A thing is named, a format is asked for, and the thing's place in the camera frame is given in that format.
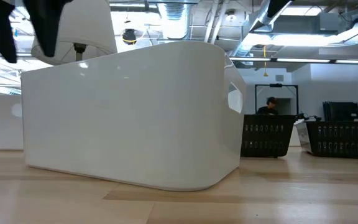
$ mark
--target exposed ceiling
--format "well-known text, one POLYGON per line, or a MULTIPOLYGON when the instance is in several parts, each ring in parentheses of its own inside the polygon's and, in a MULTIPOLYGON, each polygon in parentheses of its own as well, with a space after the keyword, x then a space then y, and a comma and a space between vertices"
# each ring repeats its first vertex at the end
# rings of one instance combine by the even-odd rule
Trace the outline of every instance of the exposed ceiling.
MULTIPOLYGON (((116 9, 122 9, 123 4, 127 1, 111 1, 111 4, 116 6, 116 9)), ((236 48, 242 40, 242 25, 246 19, 246 15, 259 10, 262 0, 231 0, 227 5, 227 9, 232 9, 235 17, 232 20, 223 19, 216 45, 220 46, 225 51, 229 52, 236 48)), ((131 2, 137 4, 139 7, 144 6, 144 2, 131 2)), ((198 4, 192 4, 190 11, 190 24, 187 40, 204 41, 207 31, 208 21, 211 18, 211 9, 213 7, 212 0, 201 0, 198 4)), ((217 18, 219 17, 218 6, 217 14, 215 15, 216 26, 217 18)), ((322 10, 329 9, 331 13, 338 13, 338 11, 352 11, 358 9, 358 1, 356 0, 296 0, 290 8, 284 11, 283 15, 307 15, 313 16, 319 14, 322 10)), ((118 52, 127 50, 148 47, 155 44, 163 44, 172 40, 167 40, 164 37, 162 19, 160 14, 153 12, 133 12, 131 10, 119 10, 111 13, 114 33, 116 35, 118 52), (125 29, 135 29, 138 37, 135 45, 127 45, 122 41, 121 35, 125 29)), ((34 30, 29 22, 29 15, 23 7, 16 7, 16 10, 11 16, 11 25, 14 28, 13 35, 16 40, 17 51, 22 53, 23 57, 19 57, 17 64, 7 63, 0 57, 0 85, 20 85, 21 72, 48 67, 49 65, 32 58, 29 53, 31 51, 32 41, 34 39, 34 30)), ((358 46, 340 47, 336 49, 324 47, 283 47, 278 45, 267 45, 266 49, 258 46, 251 48, 250 52, 256 57, 341 57, 341 58, 358 58, 358 46)), ((263 67, 264 63, 254 63, 252 67, 259 69, 263 67)), ((288 63, 270 63, 268 67, 284 67, 289 71, 299 67, 299 64, 288 63)), ((1 93, 20 93, 17 88, 1 89, 1 93)))

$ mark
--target white wall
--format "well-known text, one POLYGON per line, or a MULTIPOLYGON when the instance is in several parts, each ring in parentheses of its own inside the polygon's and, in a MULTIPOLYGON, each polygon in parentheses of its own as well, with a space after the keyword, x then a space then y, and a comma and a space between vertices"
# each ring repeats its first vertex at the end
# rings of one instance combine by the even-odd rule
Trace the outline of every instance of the white wall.
MULTIPOLYGON (((268 77, 264 77, 265 70, 260 69, 255 71, 254 69, 238 69, 241 76, 247 83, 247 93, 244 98, 245 114, 255 113, 255 84, 271 84, 282 83, 291 84, 291 73, 288 73, 285 68, 268 68, 268 77), (284 75, 284 82, 277 82, 275 80, 276 75, 284 75)), ((277 98, 291 98, 295 99, 295 96, 286 88, 270 88, 266 87, 258 94, 257 107, 265 106, 266 98, 274 96, 277 98)))
POLYGON ((23 150, 22 96, 0 95, 0 149, 23 150))
POLYGON ((292 73, 300 87, 300 111, 324 117, 324 101, 358 102, 358 65, 311 64, 292 73))

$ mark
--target white lamp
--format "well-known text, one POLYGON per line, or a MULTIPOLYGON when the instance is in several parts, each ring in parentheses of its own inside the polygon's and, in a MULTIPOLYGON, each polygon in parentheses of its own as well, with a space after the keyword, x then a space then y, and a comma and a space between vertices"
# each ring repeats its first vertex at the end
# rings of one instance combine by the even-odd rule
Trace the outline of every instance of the white lamp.
POLYGON ((51 65, 117 53, 108 0, 74 0, 63 9, 54 57, 46 57, 37 38, 31 54, 51 65))

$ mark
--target person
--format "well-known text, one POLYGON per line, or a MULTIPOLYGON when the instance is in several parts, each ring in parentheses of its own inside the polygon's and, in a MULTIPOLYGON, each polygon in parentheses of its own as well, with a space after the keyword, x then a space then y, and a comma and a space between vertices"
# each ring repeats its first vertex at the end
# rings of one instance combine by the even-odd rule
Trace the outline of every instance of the person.
POLYGON ((277 100, 274 97, 267 98, 266 102, 267 106, 263 106, 258 109, 258 112, 256 114, 258 115, 278 115, 277 110, 274 108, 276 107, 277 100))

